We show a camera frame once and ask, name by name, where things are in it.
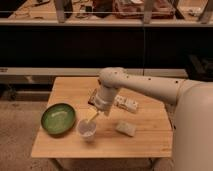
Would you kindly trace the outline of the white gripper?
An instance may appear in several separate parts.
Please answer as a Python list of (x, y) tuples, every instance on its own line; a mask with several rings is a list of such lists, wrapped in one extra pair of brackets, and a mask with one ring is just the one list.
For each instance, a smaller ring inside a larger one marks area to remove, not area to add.
[(89, 109), (89, 117), (86, 119), (86, 122), (92, 122), (99, 115), (99, 112), (103, 112), (105, 116), (108, 116), (113, 102), (114, 95), (112, 93), (100, 92), (99, 90), (96, 90), (94, 94), (94, 106), (96, 109)]

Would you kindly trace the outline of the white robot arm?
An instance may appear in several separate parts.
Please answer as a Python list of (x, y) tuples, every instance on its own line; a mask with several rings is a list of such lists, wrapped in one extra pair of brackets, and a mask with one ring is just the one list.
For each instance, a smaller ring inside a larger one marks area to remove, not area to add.
[(121, 88), (175, 106), (172, 171), (213, 171), (213, 82), (128, 74), (108, 67), (93, 95), (98, 111), (109, 112)]

